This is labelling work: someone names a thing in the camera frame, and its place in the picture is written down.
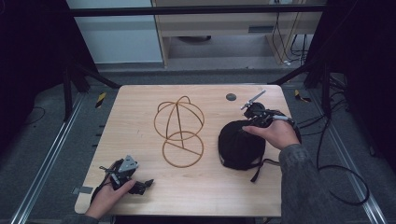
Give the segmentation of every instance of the small metal disc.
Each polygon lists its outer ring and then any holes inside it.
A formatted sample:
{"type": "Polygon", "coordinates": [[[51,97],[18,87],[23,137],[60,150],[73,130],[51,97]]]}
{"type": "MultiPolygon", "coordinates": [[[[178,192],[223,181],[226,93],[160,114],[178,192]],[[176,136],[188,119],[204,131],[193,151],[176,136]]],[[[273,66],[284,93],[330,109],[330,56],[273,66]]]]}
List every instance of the small metal disc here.
{"type": "Polygon", "coordinates": [[[236,95],[233,93],[228,93],[225,98],[227,98],[228,101],[234,101],[236,100],[236,95]]]}

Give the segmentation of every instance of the wire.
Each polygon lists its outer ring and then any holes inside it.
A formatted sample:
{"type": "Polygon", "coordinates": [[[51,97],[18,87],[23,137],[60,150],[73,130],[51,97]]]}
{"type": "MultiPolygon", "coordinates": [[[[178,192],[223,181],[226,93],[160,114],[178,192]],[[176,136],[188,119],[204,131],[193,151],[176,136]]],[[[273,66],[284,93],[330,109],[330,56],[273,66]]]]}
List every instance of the wire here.
{"type": "Polygon", "coordinates": [[[318,169],[318,171],[320,171],[320,170],[324,170],[324,169],[336,168],[336,169],[341,169],[341,170],[350,172],[354,176],[356,176],[361,181],[361,183],[364,185],[364,187],[366,188],[366,194],[364,196],[364,199],[361,200],[360,202],[356,202],[356,203],[355,202],[350,202],[350,201],[347,201],[345,199],[342,199],[342,198],[338,197],[331,190],[329,190],[329,192],[335,199],[337,199],[338,201],[340,201],[342,203],[346,203],[346,204],[349,204],[349,205],[355,205],[355,206],[362,205],[362,204],[366,203],[369,200],[369,198],[370,198],[370,190],[369,190],[369,187],[368,187],[367,183],[364,181],[364,179],[360,175],[358,175],[356,172],[352,171],[351,169],[346,168],[345,166],[333,165],[333,164],[325,165],[325,166],[319,166],[320,149],[321,149],[321,145],[323,143],[324,134],[326,133],[326,130],[327,130],[327,128],[330,125],[330,122],[331,122],[331,119],[327,119],[326,124],[323,127],[323,131],[322,131],[322,133],[320,135],[319,144],[318,144],[318,150],[317,150],[317,169],[318,169]]]}
{"type": "Polygon", "coordinates": [[[46,109],[44,109],[44,108],[41,107],[41,106],[35,106],[35,107],[33,107],[33,109],[41,109],[41,110],[43,111],[43,114],[40,116],[40,118],[35,119],[35,120],[31,121],[31,122],[24,123],[23,125],[31,125],[31,124],[34,124],[34,123],[38,122],[39,120],[41,120],[41,119],[44,117],[44,115],[46,115],[46,109]]]}

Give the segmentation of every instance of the gray sleeve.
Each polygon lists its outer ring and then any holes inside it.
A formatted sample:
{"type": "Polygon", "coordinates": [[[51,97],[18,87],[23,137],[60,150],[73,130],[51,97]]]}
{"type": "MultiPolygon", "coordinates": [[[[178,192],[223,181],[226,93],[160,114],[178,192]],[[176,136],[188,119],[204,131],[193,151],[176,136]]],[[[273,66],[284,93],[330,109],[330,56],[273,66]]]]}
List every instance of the gray sleeve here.
{"type": "Polygon", "coordinates": [[[334,198],[302,145],[285,147],[279,162],[282,224],[342,223],[334,198]]]}
{"type": "Polygon", "coordinates": [[[99,220],[93,217],[84,215],[73,215],[65,217],[61,224],[97,224],[99,220]]]}

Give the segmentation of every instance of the aluminum rail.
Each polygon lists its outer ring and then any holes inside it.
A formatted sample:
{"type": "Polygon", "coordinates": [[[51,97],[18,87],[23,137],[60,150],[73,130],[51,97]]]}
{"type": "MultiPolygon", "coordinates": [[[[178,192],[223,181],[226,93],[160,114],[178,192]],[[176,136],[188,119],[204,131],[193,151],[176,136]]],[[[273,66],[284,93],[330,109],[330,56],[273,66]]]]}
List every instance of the aluminum rail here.
{"type": "Polygon", "coordinates": [[[271,13],[271,12],[323,12],[340,9],[343,5],[241,5],[241,6],[194,6],[194,7],[115,7],[77,8],[70,10],[42,10],[41,13],[68,15],[72,17],[144,16],[176,14],[225,14],[225,13],[271,13]]]}
{"type": "Polygon", "coordinates": [[[30,215],[30,212],[35,205],[35,201],[38,198],[41,190],[46,183],[48,176],[50,175],[50,171],[52,170],[53,165],[56,162],[56,159],[59,155],[59,152],[64,145],[64,141],[66,140],[67,135],[69,134],[78,114],[78,111],[81,108],[82,101],[84,99],[85,93],[79,93],[74,105],[74,112],[72,113],[69,120],[65,121],[61,127],[61,130],[58,132],[49,152],[47,154],[46,159],[44,159],[40,170],[35,176],[35,180],[33,181],[31,187],[26,193],[23,201],[21,202],[19,208],[15,212],[14,216],[10,220],[11,224],[23,224],[26,222],[27,218],[30,215]]]}

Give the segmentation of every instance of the hand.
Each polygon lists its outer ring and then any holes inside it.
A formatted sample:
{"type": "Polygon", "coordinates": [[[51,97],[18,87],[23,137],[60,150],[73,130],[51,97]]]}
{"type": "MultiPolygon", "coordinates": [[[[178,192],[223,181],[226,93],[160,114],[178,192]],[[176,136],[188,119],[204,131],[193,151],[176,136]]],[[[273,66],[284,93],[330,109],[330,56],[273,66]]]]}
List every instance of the hand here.
{"type": "Polygon", "coordinates": [[[93,199],[93,202],[85,213],[85,216],[94,217],[99,220],[102,216],[107,214],[108,211],[110,211],[114,204],[116,204],[124,194],[128,193],[128,191],[134,186],[134,183],[136,183],[135,180],[130,180],[117,190],[114,190],[111,184],[103,185],[102,189],[99,190],[93,199]]]}
{"type": "Polygon", "coordinates": [[[245,126],[242,129],[264,138],[272,146],[281,150],[293,144],[300,144],[295,131],[285,120],[275,119],[268,128],[245,126]]]}

